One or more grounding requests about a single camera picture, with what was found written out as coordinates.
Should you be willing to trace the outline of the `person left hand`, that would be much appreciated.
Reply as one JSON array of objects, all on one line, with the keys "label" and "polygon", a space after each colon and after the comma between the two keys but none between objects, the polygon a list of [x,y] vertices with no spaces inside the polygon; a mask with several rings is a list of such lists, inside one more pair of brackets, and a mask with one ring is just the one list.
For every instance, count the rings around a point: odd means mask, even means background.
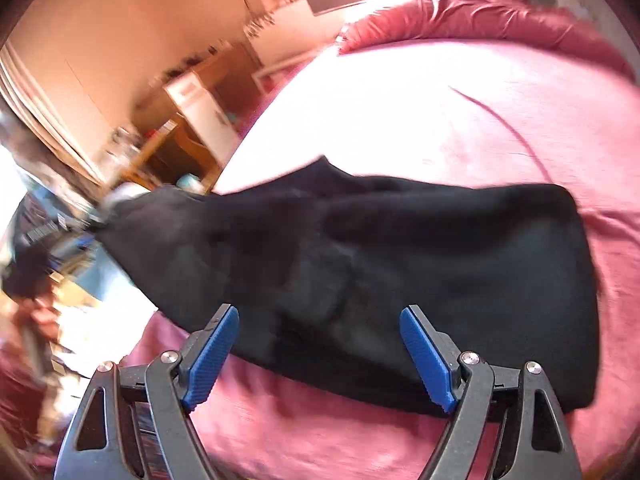
[{"label": "person left hand", "polygon": [[12,322],[19,334],[30,328],[36,335],[43,336],[45,341],[58,342],[60,339],[60,312],[55,307],[53,290],[44,292],[36,298],[20,298],[15,300],[16,310]]}]

